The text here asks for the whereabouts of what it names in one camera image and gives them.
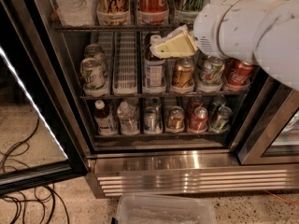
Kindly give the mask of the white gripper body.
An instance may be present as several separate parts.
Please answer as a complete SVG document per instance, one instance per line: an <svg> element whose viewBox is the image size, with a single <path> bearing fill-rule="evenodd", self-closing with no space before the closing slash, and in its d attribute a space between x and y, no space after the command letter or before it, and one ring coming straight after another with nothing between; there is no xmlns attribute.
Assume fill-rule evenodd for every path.
<svg viewBox="0 0 299 224"><path fill-rule="evenodd" d="M264 16L262 0L215 0L193 23L195 44L205 55L256 64L253 37Z"/></svg>

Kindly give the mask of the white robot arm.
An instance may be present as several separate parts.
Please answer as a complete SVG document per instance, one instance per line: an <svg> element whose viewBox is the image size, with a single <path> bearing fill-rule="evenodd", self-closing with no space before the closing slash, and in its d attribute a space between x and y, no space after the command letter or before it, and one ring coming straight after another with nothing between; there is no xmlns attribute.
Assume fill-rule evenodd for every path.
<svg viewBox="0 0 299 224"><path fill-rule="evenodd" d="M214 0L150 47L159 58L192 56L200 50L220 59L260 66L299 91L299 0Z"/></svg>

